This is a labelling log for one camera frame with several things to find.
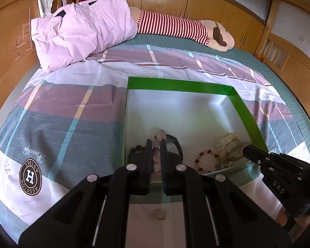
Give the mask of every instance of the wooden footboard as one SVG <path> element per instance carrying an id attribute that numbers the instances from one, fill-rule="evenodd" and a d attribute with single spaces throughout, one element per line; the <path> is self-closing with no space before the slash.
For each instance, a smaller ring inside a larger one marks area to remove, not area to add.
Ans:
<path id="1" fill-rule="evenodd" d="M 55 6 L 61 6 L 58 0 Z M 30 36 L 30 20 L 36 17 L 40 17 L 37 0 L 0 0 L 0 109 L 25 73 L 38 62 Z"/>
<path id="2" fill-rule="evenodd" d="M 271 33 L 261 48 L 260 57 L 286 83 L 310 117 L 310 58 Z"/>

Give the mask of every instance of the wall outlet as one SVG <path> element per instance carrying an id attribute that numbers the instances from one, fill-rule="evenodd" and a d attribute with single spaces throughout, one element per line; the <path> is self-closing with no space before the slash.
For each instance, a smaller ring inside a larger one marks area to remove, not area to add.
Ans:
<path id="1" fill-rule="evenodd" d="M 303 36 L 300 35 L 300 36 L 298 37 L 298 40 L 299 40 L 302 44 L 304 44 L 304 37 L 303 37 Z"/>

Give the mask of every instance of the black circular badge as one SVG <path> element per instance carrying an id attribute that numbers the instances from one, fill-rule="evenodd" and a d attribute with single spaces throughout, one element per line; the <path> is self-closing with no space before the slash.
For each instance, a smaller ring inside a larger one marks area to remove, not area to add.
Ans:
<path id="1" fill-rule="evenodd" d="M 22 190 L 29 196 L 40 192 L 42 177 L 38 164 L 32 158 L 28 158 L 22 164 L 19 171 L 19 183 Z"/>

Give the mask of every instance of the screw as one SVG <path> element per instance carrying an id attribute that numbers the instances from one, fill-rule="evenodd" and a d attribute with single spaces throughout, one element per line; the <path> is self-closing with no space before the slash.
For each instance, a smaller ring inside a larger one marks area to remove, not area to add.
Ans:
<path id="1" fill-rule="evenodd" d="M 126 169 L 129 171 L 136 170 L 136 164 L 128 164 L 126 165 Z"/>
<path id="2" fill-rule="evenodd" d="M 90 174 L 86 177 L 86 180 L 89 181 L 89 182 L 94 182 L 97 180 L 97 175 L 96 174 Z"/>
<path id="3" fill-rule="evenodd" d="M 186 165 L 184 165 L 184 164 L 178 164 L 178 165 L 176 166 L 176 169 L 177 169 L 178 171 L 180 171 L 180 172 L 183 172 L 183 171 L 185 171 L 185 170 L 187 169 L 187 167 L 186 167 Z"/>
<path id="4" fill-rule="evenodd" d="M 224 175 L 222 175 L 222 174 L 217 174 L 217 175 L 215 176 L 215 179 L 216 179 L 218 182 L 224 182 L 225 179 L 226 179 L 226 177 L 225 177 Z"/>

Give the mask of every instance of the teal bed sheet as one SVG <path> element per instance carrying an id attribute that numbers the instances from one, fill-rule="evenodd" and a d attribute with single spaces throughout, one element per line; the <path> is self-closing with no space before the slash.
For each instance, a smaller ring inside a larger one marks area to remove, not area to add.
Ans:
<path id="1" fill-rule="evenodd" d="M 233 48 L 227 52 L 220 52 L 204 45 L 198 44 L 192 40 L 170 37 L 164 35 L 152 35 L 152 34 L 137 34 L 132 40 L 124 42 L 124 44 L 132 45 L 155 45 L 163 48 L 171 49 L 182 49 L 187 51 L 195 51 L 204 54 L 217 55 L 220 57 L 236 60 L 245 66 L 261 73 L 266 80 L 268 80 L 274 88 L 280 94 L 280 97 L 287 104 L 297 122 L 302 135 L 304 137 L 306 146 L 310 152 L 310 119 L 306 112 L 292 94 L 292 92 L 287 88 L 287 86 L 282 82 L 282 80 L 264 63 L 260 62 L 258 59 L 254 58 L 251 53 L 243 51 L 241 49 Z"/>

